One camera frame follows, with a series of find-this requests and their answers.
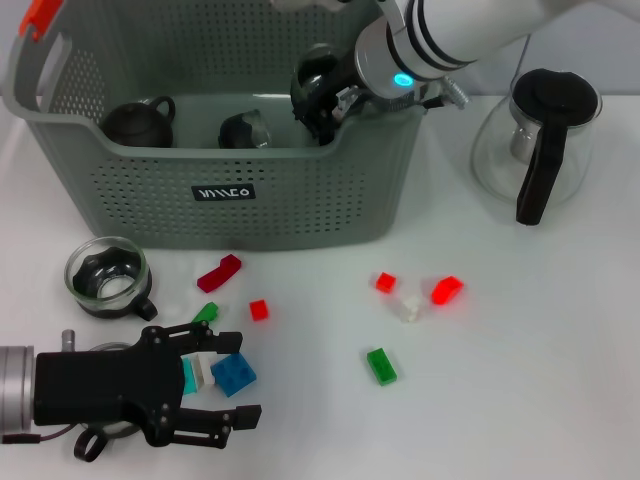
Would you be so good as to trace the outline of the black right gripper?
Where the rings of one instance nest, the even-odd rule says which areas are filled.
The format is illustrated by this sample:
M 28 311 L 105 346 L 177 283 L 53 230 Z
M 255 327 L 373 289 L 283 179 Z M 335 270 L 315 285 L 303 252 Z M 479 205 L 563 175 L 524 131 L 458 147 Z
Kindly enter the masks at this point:
M 336 64 L 331 72 L 331 92 L 338 94 L 345 88 L 364 88 L 364 83 L 356 65 L 355 49 L 351 48 Z M 321 99 L 318 103 L 307 100 L 293 101 L 293 114 L 309 131 L 319 146 L 330 144 L 342 121 L 337 120 L 333 111 L 338 107 L 336 96 Z

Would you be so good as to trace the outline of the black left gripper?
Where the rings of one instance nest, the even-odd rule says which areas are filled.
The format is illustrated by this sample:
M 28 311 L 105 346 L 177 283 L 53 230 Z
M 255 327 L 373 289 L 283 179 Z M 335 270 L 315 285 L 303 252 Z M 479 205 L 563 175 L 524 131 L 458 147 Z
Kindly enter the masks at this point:
M 202 322 L 173 327 L 172 339 L 147 327 L 122 350 L 40 353 L 33 421 L 38 426 L 126 421 L 140 427 L 151 446 L 225 448 L 232 430 L 256 428 L 262 406 L 181 408 L 177 417 L 184 387 L 180 355 L 235 354 L 242 342 L 240 332 L 216 334 Z

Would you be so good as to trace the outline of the glass teacup black sleeve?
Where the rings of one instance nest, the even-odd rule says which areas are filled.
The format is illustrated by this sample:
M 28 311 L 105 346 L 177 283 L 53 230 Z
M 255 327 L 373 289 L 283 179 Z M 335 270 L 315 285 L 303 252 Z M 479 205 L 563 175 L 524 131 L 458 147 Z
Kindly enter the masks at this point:
M 158 315 L 150 300 L 149 263 L 129 239 L 107 236 L 84 243 L 67 260 L 64 281 L 76 303 L 95 318 L 136 315 L 150 322 Z
M 258 109 L 225 119 L 219 129 L 221 149 L 261 149 L 272 146 L 266 120 Z
M 291 78 L 290 96 L 294 100 L 318 103 L 321 99 L 336 96 L 338 100 L 349 88 L 338 94 L 331 92 L 331 72 L 338 61 L 349 51 L 331 44 L 313 45 L 299 59 Z
M 137 425 L 124 421 L 82 424 L 82 428 L 83 432 L 74 445 L 74 456 L 87 463 L 95 461 L 111 441 L 129 437 L 140 430 Z

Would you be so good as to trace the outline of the grey perforated storage basket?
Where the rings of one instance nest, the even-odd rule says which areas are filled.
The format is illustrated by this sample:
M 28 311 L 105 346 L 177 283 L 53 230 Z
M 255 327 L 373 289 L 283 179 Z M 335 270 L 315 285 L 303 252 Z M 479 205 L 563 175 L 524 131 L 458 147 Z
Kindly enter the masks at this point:
M 351 47 L 373 0 L 295 13 L 269 0 L 64 0 L 46 34 L 16 37 L 2 89 L 89 229 L 146 248 L 295 250 L 361 243 L 394 221 L 423 112 L 367 105 L 319 146 L 293 115 L 295 64 Z M 171 148 L 101 131 L 120 105 L 176 105 Z M 222 122 L 258 109 L 261 149 L 221 149 Z

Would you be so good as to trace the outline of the blue square brick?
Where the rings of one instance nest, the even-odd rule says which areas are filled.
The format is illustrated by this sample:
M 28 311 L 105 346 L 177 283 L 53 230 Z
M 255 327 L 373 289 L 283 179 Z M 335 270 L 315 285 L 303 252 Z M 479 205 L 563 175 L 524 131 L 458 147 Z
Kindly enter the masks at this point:
M 216 384 L 227 398 L 253 383 L 257 376 L 241 353 L 230 354 L 210 367 Z

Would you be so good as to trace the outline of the small white brick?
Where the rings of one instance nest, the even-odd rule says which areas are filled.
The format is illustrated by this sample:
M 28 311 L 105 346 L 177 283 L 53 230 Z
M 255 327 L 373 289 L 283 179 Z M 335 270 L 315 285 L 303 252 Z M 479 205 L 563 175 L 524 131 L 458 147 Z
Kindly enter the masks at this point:
M 215 378 L 211 367 L 217 361 L 215 352 L 197 353 L 193 361 L 194 376 L 199 388 L 210 387 L 215 384 Z

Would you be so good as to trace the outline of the cyan flat brick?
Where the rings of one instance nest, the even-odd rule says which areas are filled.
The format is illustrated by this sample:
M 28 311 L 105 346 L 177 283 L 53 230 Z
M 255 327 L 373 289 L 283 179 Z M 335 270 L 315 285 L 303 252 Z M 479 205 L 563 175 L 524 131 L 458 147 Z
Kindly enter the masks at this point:
M 184 388 L 183 394 L 190 395 L 197 393 L 199 390 L 198 382 L 194 373 L 193 363 L 190 358 L 182 357 Z

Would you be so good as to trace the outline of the translucent green stepped brick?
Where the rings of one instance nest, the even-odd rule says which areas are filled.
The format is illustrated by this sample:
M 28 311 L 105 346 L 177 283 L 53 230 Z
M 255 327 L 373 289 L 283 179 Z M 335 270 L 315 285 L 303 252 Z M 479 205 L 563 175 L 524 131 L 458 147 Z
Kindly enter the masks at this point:
M 206 303 L 192 319 L 192 323 L 211 326 L 220 315 L 220 308 L 215 302 Z

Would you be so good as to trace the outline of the dark red curved brick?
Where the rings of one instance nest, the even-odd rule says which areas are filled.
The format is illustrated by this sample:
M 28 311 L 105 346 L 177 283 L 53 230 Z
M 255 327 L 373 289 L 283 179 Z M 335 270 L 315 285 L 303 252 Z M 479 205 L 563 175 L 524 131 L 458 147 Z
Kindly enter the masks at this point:
M 205 293 L 211 293 L 228 282 L 242 267 L 242 261 L 233 254 L 223 257 L 219 265 L 200 277 L 196 285 Z

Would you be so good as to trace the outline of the green rectangular brick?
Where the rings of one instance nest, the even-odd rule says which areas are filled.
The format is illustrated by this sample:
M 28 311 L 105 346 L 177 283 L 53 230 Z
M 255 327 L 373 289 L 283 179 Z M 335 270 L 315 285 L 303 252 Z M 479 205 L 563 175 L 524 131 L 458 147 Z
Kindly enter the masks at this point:
M 383 348 L 369 351 L 366 360 L 380 386 L 397 380 L 397 373 Z

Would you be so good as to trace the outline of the dark brown clay teapot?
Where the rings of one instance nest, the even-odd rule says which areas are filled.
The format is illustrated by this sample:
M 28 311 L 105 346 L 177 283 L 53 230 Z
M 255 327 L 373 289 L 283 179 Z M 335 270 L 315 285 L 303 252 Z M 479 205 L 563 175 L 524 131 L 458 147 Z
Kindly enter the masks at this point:
M 101 122 L 101 131 L 112 142 L 127 147 L 171 148 L 176 105 L 169 96 L 150 103 L 123 104 Z

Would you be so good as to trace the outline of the white translucent brick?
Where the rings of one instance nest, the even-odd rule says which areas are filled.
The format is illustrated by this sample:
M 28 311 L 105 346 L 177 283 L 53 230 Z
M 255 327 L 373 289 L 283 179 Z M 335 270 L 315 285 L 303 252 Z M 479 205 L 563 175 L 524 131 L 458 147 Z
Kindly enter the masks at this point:
M 418 296 L 396 298 L 393 301 L 393 311 L 401 322 L 414 323 L 422 314 L 422 299 Z

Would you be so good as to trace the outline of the bright red curved brick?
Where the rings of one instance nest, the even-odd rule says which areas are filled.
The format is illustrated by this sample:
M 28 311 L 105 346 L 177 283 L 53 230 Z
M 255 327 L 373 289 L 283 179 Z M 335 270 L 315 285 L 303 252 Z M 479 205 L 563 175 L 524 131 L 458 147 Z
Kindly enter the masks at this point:
M 431 302 L 436 306 L 444 306 L 452 301 L 464 286 L 465 284 L 455 276 L 442 278 L 431 291 Z

